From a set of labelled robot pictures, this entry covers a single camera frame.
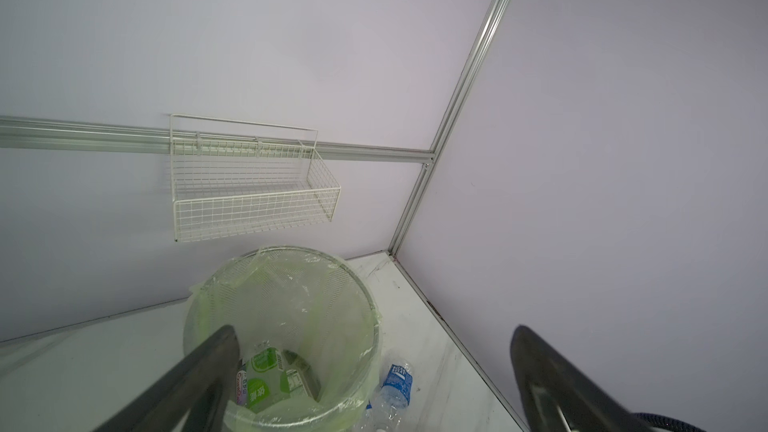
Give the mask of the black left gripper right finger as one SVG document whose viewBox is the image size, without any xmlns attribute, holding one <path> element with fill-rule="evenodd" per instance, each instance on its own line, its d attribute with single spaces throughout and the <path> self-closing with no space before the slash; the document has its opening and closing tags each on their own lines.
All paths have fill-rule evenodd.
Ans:
<svg viewBox="0 0 768 432">
<path fill-rule="evenodd" d="M 647 431 L 531 328 L 512 336 L 510 358 L 532 431 Z"/>
</svg>

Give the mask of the green label clear bottle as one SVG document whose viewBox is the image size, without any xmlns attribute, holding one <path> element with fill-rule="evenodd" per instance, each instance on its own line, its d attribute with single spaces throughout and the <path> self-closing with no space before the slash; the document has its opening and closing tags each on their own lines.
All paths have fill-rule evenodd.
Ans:
<svg viewBox="0 0 768 432">
<path fill-rule="evenodd" d="M 240 361 L 235 379 L 235 403 L 260 413 L 291 399 L 320 395 L 320 381 L 298 353 L 263 342 Z"/>
</svg>

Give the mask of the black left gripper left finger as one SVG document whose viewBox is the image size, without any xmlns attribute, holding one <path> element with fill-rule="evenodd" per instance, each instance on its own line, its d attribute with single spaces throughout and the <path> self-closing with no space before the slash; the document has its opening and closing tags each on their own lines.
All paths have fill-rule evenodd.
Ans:
<svg viewBox="0 0 768 432">
<path fill-rule="evenodd" d="M 231 325 L 219 328 L 99 431 L 220 431 L 240 360 Z"/>
</svg>

